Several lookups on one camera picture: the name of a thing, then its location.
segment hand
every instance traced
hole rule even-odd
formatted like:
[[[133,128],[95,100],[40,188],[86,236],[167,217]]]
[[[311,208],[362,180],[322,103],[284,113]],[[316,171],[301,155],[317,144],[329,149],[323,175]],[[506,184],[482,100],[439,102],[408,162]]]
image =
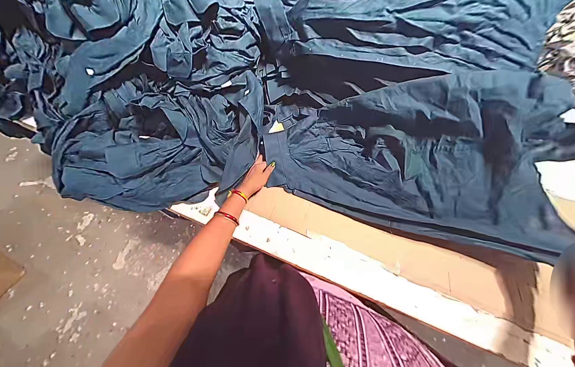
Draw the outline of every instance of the hand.
[[[247,172],[247,175],[238,190],[242,191],[247,197],[257,193],[260,188],[267,184],[269,175],[272,174],[275,166],[275,162],[267,165],[265,158],[259,154],[258,158],[255,159],[255,162],[253,162],[253,166],[251,166],[249,172]]]

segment blue fabric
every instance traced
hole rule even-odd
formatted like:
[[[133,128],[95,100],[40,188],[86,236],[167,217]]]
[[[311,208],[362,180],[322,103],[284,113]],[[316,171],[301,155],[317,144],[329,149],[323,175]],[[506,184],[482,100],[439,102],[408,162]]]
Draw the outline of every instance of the blue fabric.
[[[36,119],[64,197],[221,202],[260,152],[359,220],[553,263],[534,162],[575,159],[575,97],[536,62],[567,2],[0,2],[0,130]]]

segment pink fabric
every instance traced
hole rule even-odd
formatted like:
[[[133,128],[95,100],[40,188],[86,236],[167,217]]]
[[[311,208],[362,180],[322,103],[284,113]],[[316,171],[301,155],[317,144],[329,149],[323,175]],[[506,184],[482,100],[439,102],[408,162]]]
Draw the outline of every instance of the pink fabric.
[[[427,346],[347,291],[301,273],[317,297],[345,367],[443,367]]]

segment finger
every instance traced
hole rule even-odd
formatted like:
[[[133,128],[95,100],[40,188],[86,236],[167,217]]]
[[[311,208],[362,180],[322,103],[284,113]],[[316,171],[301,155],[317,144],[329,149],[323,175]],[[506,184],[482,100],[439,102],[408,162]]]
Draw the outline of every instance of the finger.
[[[253,162],[253,165],[255,166],[256,164],[262,164],[265,163],[265,158],[263,157],[262,154],[258,153],[258,156],[255,158],[255,162]]]
[[[276,162],[272,162],[267,166],[267,168],[265,168],[265,171],[263,171],[263,174],[266,177],[269,177],[269,175],[272,174],[272,172],[274,171],[275,168],[276,168]]]

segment dirty floor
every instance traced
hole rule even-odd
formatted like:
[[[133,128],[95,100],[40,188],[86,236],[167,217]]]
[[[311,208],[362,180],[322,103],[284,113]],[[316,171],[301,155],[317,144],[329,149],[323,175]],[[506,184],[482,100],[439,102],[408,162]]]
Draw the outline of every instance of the dirty floor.
[[[0,299],[0,366],[100,366],[197,228],[60,198],[50,158],[0,134],[0,250],[25,276]],[[210,299],[251,254],[229,247]]]

